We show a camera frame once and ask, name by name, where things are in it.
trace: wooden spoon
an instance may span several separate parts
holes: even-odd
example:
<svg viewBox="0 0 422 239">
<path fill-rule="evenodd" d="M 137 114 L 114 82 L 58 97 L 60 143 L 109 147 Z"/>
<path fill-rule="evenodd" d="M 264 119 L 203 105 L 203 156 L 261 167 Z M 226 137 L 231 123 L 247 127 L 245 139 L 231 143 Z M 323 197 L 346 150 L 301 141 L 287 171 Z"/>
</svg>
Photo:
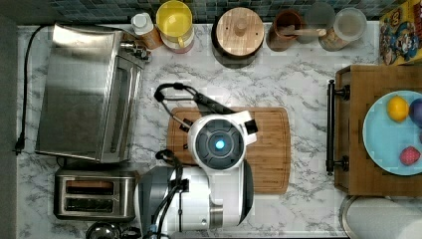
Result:
<svg viewBox="0 0 422 239">
<path fill-rule="evenodd" d="M 300 29 L 295 30 L 294 25 L 290 25 L 280 31 L 283 35 L 304 35 L 304 36 L 315 36 L 322 37 L 326 35 L 326 29 Z"/>
</svg>

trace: glass jar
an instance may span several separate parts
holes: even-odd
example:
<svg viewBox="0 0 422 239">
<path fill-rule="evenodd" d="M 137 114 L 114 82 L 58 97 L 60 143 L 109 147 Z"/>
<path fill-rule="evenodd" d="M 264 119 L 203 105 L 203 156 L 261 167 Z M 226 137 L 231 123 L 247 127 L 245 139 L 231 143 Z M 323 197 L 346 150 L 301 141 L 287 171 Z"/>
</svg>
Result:
<svg viewBox="0 0 422 239">
<path fill-rule="evenodd" d="M 319 37 L 319 43 L 326 51 L 338 51 L 359 39 L 366 25 L 366 17 L 360 10 L 345 8 L 337 13 L 333 27 L 326 31 L 326 35 Z"/>
</svg>

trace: backsplash tile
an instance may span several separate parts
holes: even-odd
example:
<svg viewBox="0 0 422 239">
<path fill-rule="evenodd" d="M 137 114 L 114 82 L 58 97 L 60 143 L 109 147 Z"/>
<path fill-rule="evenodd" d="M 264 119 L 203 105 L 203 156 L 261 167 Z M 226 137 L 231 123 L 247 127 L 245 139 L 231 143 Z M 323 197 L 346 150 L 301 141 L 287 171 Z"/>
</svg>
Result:
<svg viewBox="0 0 422 239">
<path fill-rule="evenodd" d="M 316 1 L 326 2 L 335 12 L 347 7 L 363 11 L 367 20 L 380 16 L 405 0 L 184 0 L 193 14 L 194 23 L 213 23 L 215 16 L 235 7 L 257 12 L 264 22 L 273 21 L 284 9 L 293 8 L 304 15 Z M 75 23 L 129 23 L 137 13 L 155 13 L 166 0 L 50 0 L 51 6 Z"/>
</svg>

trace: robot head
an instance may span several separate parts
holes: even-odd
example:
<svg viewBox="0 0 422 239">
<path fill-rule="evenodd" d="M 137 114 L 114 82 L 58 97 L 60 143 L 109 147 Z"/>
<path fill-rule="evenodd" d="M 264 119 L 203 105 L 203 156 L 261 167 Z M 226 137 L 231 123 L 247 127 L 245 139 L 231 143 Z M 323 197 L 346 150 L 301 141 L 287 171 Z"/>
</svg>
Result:
<svg viewBox="0 0 422 239">
<path fill-rule="evenodd" d="M 245 158 L 246 145 L 256 141 L 248 134 L 248 112 L 210 115 L 196 121 L 188 133 L 188 148 L 198 165 L 206 171 L 229 170 Z"/>
</svg>

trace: pink fruit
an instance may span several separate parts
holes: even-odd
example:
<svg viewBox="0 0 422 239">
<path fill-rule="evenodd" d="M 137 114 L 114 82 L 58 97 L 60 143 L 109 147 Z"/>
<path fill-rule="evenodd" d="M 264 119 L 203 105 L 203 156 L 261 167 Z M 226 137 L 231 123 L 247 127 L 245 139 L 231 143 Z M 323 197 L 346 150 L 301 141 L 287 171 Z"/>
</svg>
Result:
<svg viewBox="0 0 422 239">
<path fill-rule="evenodd" d="M 411 165 L 415 163 L 419 157 L 421 156 L 421 153 L 416 149 L 414 146 L 408 146 L 403 149 L 400 153 L 400 161 L 404 165 Z"/>
</svg>

